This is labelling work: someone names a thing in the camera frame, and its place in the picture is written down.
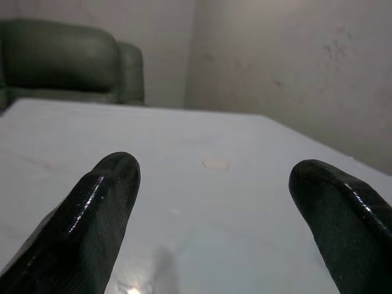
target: sofa armrest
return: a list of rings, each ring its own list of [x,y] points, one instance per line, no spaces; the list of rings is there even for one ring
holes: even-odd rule
[[[120,48],[120,82],[118,100],[122,104],[143,105],[145,99],[143,56],[140,49],[118,42]]]
[[[108,93],[118,86],[119,48],[100,29],[14,19],[1,24],[7,87]]]

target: white tabletop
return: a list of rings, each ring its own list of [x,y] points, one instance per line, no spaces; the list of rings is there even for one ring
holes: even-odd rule
[[[140,191],[106,293],[122,293],[118,282],[163,294],[338,293],[288,191],[292,167],[323,160],[392,202],[391,177],[257,115],[23,99],[0,138],[0,268],[101,158],[137,158]]]

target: green leather sofa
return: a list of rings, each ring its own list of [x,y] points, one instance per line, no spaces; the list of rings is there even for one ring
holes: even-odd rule
[[[0,108],[19,97],[143,105],[141,51],[100,29],[0,21]]]

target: glossy black surface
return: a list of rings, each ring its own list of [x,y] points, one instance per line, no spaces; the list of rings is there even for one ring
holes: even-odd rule
[[[102,159],[6,266],[0,292],[103,293],[139,184],[140,168],[133,156],[113,153]]]
[[[297,164],[290,193],[342,294],[392,293],[392,208],[368,184],[318,160]]]

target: white wall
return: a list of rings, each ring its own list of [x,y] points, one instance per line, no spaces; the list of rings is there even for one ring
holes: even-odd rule
[[[198,0],[186,105],[261,113],[392,173],[391,11],[390,0]]]
[[[29,17],[102,28],[139,46],[146,103],[182,107],[195,0],[1,0],[0,17]]]

